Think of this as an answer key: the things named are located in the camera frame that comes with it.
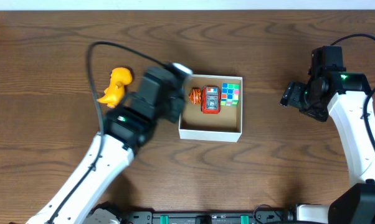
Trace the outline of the orange round disc toy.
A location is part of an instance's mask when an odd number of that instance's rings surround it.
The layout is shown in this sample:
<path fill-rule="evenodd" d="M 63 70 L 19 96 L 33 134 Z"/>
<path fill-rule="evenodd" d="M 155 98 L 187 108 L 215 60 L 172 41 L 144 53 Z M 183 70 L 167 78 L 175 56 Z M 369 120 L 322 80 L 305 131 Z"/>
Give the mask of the orange round disc toy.
<path fill-rule="evenodd" d="M 190 91 L 189 99 L 194 105 L 200 105 L 202 103 L 202 90 L 200 88 L 193 88 Z"/>

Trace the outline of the red toy truck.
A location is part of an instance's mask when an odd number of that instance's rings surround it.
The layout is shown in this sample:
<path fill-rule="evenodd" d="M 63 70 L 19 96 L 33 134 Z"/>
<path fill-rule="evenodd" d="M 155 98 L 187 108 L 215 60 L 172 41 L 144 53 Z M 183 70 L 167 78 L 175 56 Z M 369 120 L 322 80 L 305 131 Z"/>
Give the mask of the red toy truck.
<path fill-rule="evenodd" d="M 220 112 L 220 90 L 217 86 L 205 86 L 202 89 L 201 111 L 204 114 L 218 114 Z"/>

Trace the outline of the orange toy dinosaur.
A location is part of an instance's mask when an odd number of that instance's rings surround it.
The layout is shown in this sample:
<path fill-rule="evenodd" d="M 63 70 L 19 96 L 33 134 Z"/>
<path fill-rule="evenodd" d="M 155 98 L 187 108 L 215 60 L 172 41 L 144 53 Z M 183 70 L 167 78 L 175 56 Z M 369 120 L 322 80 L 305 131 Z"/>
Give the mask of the orange toy dinosaur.
<path fill-rule="evenodd" d="M 110 84 L 104 90 L 104 96 L 97 101 L 114 108 L 125 95 L 125 86 L 133 81 L 131 71 L 125 67 L 114 68 L 110 73 Z"/>

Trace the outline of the multicoloured puzzle cube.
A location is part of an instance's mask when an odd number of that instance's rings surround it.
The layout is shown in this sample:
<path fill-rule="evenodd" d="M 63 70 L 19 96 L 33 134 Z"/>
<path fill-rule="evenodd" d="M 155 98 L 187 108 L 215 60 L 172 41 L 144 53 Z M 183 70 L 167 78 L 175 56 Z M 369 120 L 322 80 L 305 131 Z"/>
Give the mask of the multicoloured puzzle cube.
<path fill-rule="evenodd" d="M 223 83 L 221 88 L 221 106 L 237 106 L 240 98 L 240 85 Z"/>

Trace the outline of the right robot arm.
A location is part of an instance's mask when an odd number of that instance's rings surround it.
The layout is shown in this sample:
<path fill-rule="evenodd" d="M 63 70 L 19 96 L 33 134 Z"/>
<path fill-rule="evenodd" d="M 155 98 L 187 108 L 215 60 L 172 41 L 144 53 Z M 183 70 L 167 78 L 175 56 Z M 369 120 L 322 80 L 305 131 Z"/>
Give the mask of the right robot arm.
<path fill-rule="evenodd" d="M 375 115 L 363 73 L 326 72 L 290 82 L 280 100 L 318 121 L 332 118 L 348 165 L 350 188 L 329 205 L 299 205 L 298 223 L 375 223 Z"/>

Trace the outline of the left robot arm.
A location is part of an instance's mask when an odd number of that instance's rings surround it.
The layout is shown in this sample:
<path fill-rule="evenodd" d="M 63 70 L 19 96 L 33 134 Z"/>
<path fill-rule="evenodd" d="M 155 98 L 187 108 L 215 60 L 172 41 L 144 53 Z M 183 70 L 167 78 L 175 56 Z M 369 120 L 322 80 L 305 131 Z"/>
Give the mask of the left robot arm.
<path fill-rule="evenodd" d="M 96 208 L 108 186 L 153 136 L 161 118 L 176 122 L 184 109 L 181 93 L 145 97 L 129 93 L 129 106 L 109 110 L 81 163 L 50 202 L 29 223 L 119 223 L 115 212 Z"/>

